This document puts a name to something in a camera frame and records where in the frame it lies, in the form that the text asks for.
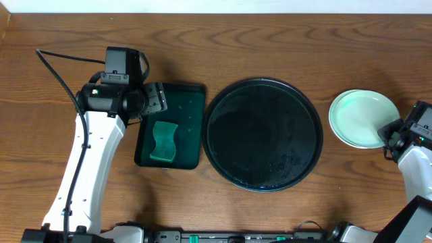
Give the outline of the green wavy sponge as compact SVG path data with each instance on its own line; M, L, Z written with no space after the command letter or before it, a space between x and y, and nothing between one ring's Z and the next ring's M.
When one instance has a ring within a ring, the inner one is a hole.
M176 156L176 144L174 135L177 124L166 121L156 121L153 127L155 148L150 153L150 158L156 161L172 163Z

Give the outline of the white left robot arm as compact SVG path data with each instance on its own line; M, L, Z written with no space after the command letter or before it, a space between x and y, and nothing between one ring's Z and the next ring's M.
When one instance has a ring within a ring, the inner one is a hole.
M73 94L57 81L76 111L74 143L67 167L40 229L25 229L23 242L147 242L150 234L134 222L104 232L101 210L107 178L131 119L167 109L160 82L146 83L150 65L136 49L107 47L105 69Z

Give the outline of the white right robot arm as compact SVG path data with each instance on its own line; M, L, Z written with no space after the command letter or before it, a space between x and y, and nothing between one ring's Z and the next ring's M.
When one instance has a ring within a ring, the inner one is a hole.
M385 159L397 163L408 204L379 232L348 224L338 242L422 242L431 237L431 104L417 101L406 119L378 130Z

